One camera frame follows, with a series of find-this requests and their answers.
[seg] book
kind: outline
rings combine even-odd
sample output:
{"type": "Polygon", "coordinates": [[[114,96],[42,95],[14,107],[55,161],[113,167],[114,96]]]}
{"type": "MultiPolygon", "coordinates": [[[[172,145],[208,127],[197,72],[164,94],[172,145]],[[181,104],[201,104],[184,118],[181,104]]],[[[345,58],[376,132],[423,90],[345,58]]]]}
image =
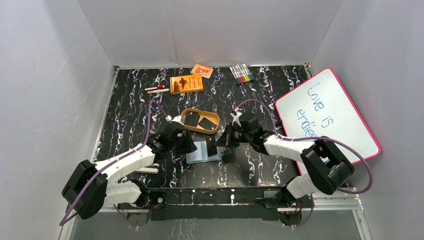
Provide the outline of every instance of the book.
{"type": "Polygon", "coordinates": [[[210,78],[214,69],[210,66],[196,64],[191,70],[192,74],[200,74],[204,78],[210,78]]]}
{"type": "Polygon", "coordinates": [[[203,79],[200,74],[173,76],[170,78],[171,94],[183,94],[203,91],[203,79]]]}

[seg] red pen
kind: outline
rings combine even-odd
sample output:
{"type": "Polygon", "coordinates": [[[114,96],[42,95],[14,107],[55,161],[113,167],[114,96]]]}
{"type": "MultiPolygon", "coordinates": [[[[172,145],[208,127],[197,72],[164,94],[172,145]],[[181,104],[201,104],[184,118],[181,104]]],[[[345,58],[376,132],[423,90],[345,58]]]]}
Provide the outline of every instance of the red pen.
{"type": "Polygon", "coordinates": [[[165,88],[164,85],[159,85],[159,86],[155,86],[155,87],[146,88],[144,90],[145,91],[150,91],[150,90],[160,90],[160,89],[164,89],[164,88],[165,88]]]}

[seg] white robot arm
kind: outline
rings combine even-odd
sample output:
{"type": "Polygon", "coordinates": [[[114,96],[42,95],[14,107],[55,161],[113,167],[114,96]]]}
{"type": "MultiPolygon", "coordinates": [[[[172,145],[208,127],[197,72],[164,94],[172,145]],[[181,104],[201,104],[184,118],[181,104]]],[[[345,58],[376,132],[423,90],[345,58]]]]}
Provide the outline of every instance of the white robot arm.
{"type": "Polygon", "coordinates": [[[305,165],[307,174],[293,178],[281,188],[280,201],[288,206],[305,195],[333,194],[355,171],[331,141],[290,141],[288,137],[263,130],[253,113],[242,114],[236,108],[231,115],[233,121],[227,124],[216,146],[231,148],[249,143],[259,153],[282,156],[305,165]]]}
{"type": "Polygon", "coordinates": [[[135,204],[143,207],[149,201],[149,191],[139,181],[117,183],[128,174],[152,166],[156,154],[172,151],[176,154],[188,154],[197,148],[190,133],[184,128],[181,116],[172,119],[163,132],[148,137],[146,145],[139,144],[118,156],[104,161],[91,163],[84,160],[78,164],[62,190],[62,196],[72,204],[77,196],[97,172],[106,168],[95,177],[75,206],[75,211],[82,219],[88,219],[102,207],[120,203],[135,204]]]}

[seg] white pen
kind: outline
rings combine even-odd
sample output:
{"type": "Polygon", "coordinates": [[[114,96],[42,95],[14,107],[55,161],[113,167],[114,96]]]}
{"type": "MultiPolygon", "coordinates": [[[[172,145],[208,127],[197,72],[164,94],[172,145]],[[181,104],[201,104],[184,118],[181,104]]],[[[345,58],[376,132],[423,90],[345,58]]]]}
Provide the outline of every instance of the white pen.
{"type": "Polygon", "coordinates": [[[165,89],[159,89],[159,90],[153,90],[153,91],[148,91],[148,94],[155,94],[155,93],[162,93],[162,92],[168,92],[170,89],[169,88],[165,88],[165,89]]]}
{"type": "Polygon", "coordinates": [[[155,86],[155,87],[149,87],[149,88],[145,88],[145,91],[150,91],[150,90],[156,90],[156,89],[164,89],[165,86],[164,85],[159,85],[159,86],[155,86]]]}

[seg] gold tray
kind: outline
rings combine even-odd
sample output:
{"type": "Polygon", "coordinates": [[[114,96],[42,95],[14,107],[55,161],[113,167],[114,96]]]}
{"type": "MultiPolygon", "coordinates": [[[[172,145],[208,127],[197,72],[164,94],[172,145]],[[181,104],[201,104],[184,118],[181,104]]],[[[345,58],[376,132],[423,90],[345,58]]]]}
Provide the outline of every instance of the gold tray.
{"type": "Polygon", "coordinates": [[[181,116],[186,119],[186,113],[187,112],[195,112],[199,114],[199,121],[198,123],[200,123],[200,121],[203,118],[207,118],[209,121],[211,121],[212,123],[216,124],[215,129],[213,130],[206,130],[203,127],[197,125],[197,127],[194,126],[188,126],[188,125],[184,125],[184,127],[188,130],[191,131],[195,131],[195,132],[199,132],[199,133],[203,133],[203,134],[214,134],[218,131],[218,128],[220,127],[220,116],[218,116],[218,114],[213,113],[213,112],[208,112],[208,111],[200,111],[194,108],[186,108],[184,109],[184,111],[182,111],[181,116]]]}

